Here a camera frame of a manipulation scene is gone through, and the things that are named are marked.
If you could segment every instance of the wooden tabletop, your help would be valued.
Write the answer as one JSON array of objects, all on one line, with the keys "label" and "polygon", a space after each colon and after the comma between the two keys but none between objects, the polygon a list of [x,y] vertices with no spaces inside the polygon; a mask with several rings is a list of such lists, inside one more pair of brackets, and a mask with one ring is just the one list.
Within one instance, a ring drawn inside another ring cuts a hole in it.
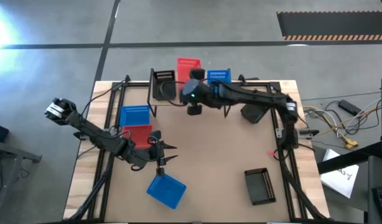
[{"label": "wooden tabletop", "polygon": [[[295,80],[273,80],[273,81],[248,81],[248,82],[279,82],[281,84],[281,91],[283,93],[289,94],[289,96],[297,101],[298,104],[298,112],[301,118],[304,119],[302,103],[300,101],[299,92],[297,90],[297,85]],[[93,97],[98,96],[109,90],[112,86],[111,81],[102,81],[96,82],[95,88],[93,90]],[[114,108],[113,108],[113,118],[116,115],[116,109],[118,106],[118,96],[115,98]],[[95,125],[103,128],[106,111],[108,107],[109,94],[106,94],[100,98],[97,98],[90,105],[90,109],[88,112],[87,119],[94,123]],[[305,124],[302,121],[298,121],[296,123],[297,129],[306,128]],[[310,140],[299,140],[300,143],[305,144],[307,146],[312,146]],[[92,145],[88,141],[83,141],[80,144],[79,153],[91,148]],[[90,152],[82,155],[75,165],[72,183],[70,186],[67,204],[65,207],[65,212],[63,217],[68,218],[73,215],[78,207],[83,203],[84,199],[86,199],[87,195],[90,193],[91,188],[93,186],[93,180],[96,171],[96,162],[98,159],[98,149],[93,149]],[[318,208],[318,210],[329,217],[328,207],[325,200],[324,191],[322,189],[322,184],[319,177],[319,172],[317,168],[317,164],[315,162],[314,152],[310,149],[299,147],[295,152],[297,168],[299,171],[300,182],[302,185],[303,191],[306,193],[311,202]],[[97,198],[96,204],[96,212],[95,216],[98,216],[100,211],[100,199],[101,192],[99,197]],[[292,190],[292,200],[294,204],[294,208],[296,211],[296,217],[300,217],[299,206],[297,202],[296,193]]]}]

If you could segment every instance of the red basket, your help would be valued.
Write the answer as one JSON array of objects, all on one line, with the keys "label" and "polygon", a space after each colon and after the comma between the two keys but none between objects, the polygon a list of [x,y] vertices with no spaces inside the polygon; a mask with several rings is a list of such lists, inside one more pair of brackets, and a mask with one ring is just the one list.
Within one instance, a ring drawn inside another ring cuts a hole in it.
[{"label": "red basket", "polygon": [[[152,125],[137,125],[123,127],[122,131],[130,131],[131,139],[136,143],[136,149],[147,148],[151,146],[148,144],[147,139],[152,131]],[[124,133],[124,137],[128,138],[129,133]]]},{"label": "red basket", "polygon": [[194,58],[178,58],[177,59],[177,81],[186,82],[190,79],[190,71],[193,68],[201,68],[201,61]]}]

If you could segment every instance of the blue basket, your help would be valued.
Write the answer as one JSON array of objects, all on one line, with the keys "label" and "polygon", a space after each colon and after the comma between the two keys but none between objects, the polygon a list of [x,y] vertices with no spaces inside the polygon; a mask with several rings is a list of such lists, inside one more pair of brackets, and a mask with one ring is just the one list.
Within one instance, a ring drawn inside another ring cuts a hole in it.
[{"label": "blue basket", "polygon": [[147,189],[147,194],[164,203],[171,209],[176,209],[187,186],[165,174],[156,176]]},{"label": "blue basket", "polygon": [[120,126],[135,126],[149,124],[148,106],[122,106]]},{"label": "blue basket", "polygon": [[212,84],[215,79],[225,83],[231,83],[230,70],[208,70],[208,85]]}]

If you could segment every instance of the concrete floor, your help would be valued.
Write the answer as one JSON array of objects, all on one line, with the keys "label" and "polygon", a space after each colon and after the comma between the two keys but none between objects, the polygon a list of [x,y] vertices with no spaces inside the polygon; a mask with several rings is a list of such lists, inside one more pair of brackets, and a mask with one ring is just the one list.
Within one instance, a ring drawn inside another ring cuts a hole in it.
[{"label": "concrete floor", "polygon": [[[1,0],[0,44],[103,43],[113,0]],[[282,41],[276,11],[382,10],[379,0],[127,0],[117,13],[112,43],[172,41]],[[0,50],[0,125],[8,143],[36,154],[31,175],[15,184],[1,223],[62,218],[79,142],[74,129],[44,118],[54,97],[83,108],[90,99],[101,49]],[[297,80],[302,99],[378,91],[382,45],[110,49],[102,80],[147,80],[149,69],[174,69],[177,57],[195,57],[206,69],[231,68],[263,80]],[[380,95],[348,97],[365,107]],[[309,100],[322,106],[332,100]],[[313,128],[326,124],[308,119]],[[367,126],[375,124],[370,117]],[[379,140],[380,126],[361,131],[361,146]],[[342,145],[334,134],[318,141]],[[337,220],[362,222],[362,212],[328,198]]]}]

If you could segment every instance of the white paper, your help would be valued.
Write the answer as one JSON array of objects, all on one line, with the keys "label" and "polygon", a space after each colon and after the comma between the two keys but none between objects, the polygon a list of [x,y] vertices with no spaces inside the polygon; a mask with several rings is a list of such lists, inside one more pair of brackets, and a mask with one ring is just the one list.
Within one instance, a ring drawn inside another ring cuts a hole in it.
[{"label": "white paper", "polygon": [[[332,149],[327,149],[324,156],[324,161],[337,156],[339,156],[337,152]],[[350,198],[353,192],[357,172],[358,166],[352,165],[326,174],[321,174],[320,178],[323,184],[336,190],[347,198]]]}]

